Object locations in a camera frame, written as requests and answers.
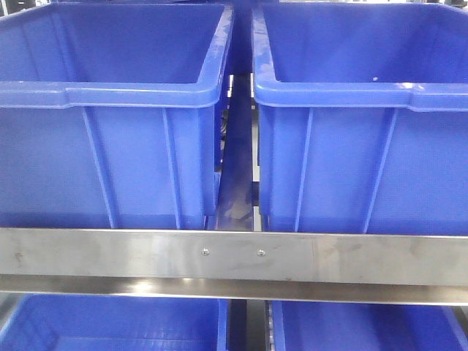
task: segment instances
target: metal shelf rail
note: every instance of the metal shelf rail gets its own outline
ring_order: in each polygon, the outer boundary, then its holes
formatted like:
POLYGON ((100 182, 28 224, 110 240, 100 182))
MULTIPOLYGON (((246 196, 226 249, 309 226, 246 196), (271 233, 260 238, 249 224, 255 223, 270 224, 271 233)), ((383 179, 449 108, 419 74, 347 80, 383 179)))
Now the metal shelf rail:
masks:
POLYGON ((235 77, 216 230, 1 228, 0 290, 468 305, 468 236, 252 232, 246 91, 235 77))

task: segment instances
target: metal rack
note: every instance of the metal rack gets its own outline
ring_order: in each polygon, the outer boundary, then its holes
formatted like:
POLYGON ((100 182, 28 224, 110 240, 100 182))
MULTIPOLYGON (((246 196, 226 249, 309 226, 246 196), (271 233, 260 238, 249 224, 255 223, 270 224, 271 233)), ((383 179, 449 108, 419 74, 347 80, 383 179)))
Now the metal rack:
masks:
POLYGON ((468 236, 253 229, 249 76, 234 79, 215 230, 0 229, 0 290, 468 305, 468 236))

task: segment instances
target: blue plastic bin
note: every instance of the blue plastic bin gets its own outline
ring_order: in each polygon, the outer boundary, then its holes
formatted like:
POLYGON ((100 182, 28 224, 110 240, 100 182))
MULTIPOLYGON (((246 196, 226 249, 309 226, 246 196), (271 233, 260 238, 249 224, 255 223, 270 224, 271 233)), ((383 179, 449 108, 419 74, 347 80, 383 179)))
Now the blue plastic bin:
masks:
POLYGON ((226 351, 227 301, 33 295, 0 334, 1 351, 226 351))
POLYGON ((0 226, 203 229, 231 17, 60 3, 2 18, 0 226))
POLYGON ((467 351, 453 312, 439 306, 272 302, 276 351, 467 351))
POLYGON ((467 233, 467 13, 265 5, 253 30, 267 229, 467 233))

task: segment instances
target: bin rim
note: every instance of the bin rim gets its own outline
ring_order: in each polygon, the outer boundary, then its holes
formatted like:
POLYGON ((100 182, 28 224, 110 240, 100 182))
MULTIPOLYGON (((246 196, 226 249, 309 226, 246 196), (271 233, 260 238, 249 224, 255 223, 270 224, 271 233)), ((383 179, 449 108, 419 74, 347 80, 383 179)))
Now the bin rim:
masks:
POLYGON ((431 6, 468 16, 463 10, 442 4, 262 5, 253 11, 252 21, 254 97, 259 104, 271 107, 403 107, 416 112, 468 111, 468 83, 296 83, 277 80, 263 7, 278 6, 431 6))
MULTIPOLYGON (((181 107, 202 108, 219 101, 222 77, 233 27, 233 8, 229 4, 136 3, 148 7, 224 7, 211 39, 196 83, 100 83, 0 81, 0 107, 67 108, 106 107, 181 107)), ((0 28, 24 18, 35 18, 62 6, 134 6, 129 3, 50 3, 39 8, 0 18, 0 28)))

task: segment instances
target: metal frame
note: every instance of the metal frame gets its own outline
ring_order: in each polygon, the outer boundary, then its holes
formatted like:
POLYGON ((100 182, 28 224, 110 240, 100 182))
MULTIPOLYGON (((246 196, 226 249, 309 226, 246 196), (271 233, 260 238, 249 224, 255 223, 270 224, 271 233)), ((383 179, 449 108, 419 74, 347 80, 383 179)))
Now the metal frame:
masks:
POLYGON ((0 290, 468 304, 468 237, 0 230, 0 290))

